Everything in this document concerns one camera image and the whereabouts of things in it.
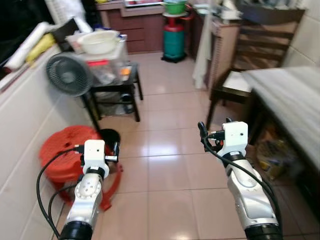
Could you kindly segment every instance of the tiled floor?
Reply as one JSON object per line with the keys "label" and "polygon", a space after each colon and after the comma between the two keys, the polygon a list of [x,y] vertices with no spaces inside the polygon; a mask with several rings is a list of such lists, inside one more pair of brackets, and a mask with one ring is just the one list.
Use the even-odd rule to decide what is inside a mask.
{"label": "tiled floor", "polygon": [[[244,239],[224,168],[200,143],[197,123],[205,120],[209,100],[206,91],[194,89],[194,62],[167,63],[160,60],[161,53],[130,58],[140,63],[141,122],[133,116],[100,122],[121,133],[124,172],[112,207],[99,215],[93,239]],[[237,119],[240,111],[238,104],[218,105],[212,129],[219,129],[226,116]],[[287,180],[273,185],[285,240],[319,239],[319,223],[298,190]],[[59,228],[67,213],[65,207]]]}

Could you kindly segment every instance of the red plastic stool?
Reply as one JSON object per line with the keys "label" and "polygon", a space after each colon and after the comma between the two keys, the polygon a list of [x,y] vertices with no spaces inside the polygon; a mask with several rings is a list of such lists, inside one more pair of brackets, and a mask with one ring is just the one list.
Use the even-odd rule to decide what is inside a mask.
{"label": "red plastic stool", "polygon": [[[101,139],[101,137],[93,128],[82,125],[69,126],[62,131],[54,133],[41,147],[39,153],[41,166],[43,167],[58,153],[73,148],[75,145],[85,144],[85,141],[88,139],[95,140]],[[112,152],[107,146],[105,148],[105,154],[112,155]],[[83,174],[80,156],[80,154],[75,154],[75,152],[70,151],[57,158],[47,167],[45,174],[56,190],[61,189],[67,182],[77,181],[79,176]],[[104,211],[111,207],[110,198],[120,184],[122,172],[122,165],[117,163],[116,176],[113,184],[108,191],[102,194],[103,198],[100,207]],[[72,205],[73,201],[66,191],[61,192],[59,195],[65,203]]]}

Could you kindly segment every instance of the gray table top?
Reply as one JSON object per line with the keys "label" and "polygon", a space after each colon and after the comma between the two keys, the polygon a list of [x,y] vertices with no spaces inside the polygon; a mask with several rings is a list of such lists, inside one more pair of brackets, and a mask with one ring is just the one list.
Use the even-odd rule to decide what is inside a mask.
{"label": "gray table top", "polygon": [[320,67],[249,70],[243,77],[320,170]]}

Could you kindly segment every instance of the white wall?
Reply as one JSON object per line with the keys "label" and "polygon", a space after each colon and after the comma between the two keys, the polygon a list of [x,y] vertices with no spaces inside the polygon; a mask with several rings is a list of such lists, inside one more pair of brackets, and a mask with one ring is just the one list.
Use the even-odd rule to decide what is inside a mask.
{"label": "white wall", "polygon": [[320,0],[302,0],[308,10],[284,61],[284,66],[320,66]]}
{"label": "white wall", "polygon": [[[57,52],[56,48],[46,52],[36,67],[24,73],[5,94],[0,94],[1,239],[49,240],[52,237],[52,230],[36,201],[38,153],[53,133],[70,125],[88,124],[83,108],[73,98],[60,94],[47,80],[44,66],[48,57]],[[53,193],[54,189],[44,178],[41,195],[46,207]],[[55,222],[62,205],[57,197],[52,208]]]}

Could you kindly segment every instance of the chair seat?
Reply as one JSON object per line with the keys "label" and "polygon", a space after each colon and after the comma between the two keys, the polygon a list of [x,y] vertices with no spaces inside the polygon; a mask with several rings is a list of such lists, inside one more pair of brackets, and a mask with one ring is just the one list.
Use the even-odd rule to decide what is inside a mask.
{"label": "chair seat", "polygon": [[242,74],[237,71],[231,71],[228,78],[225,80],[223,87],[236,89],[247,93],[251,92],[251,86],[244,79]]}

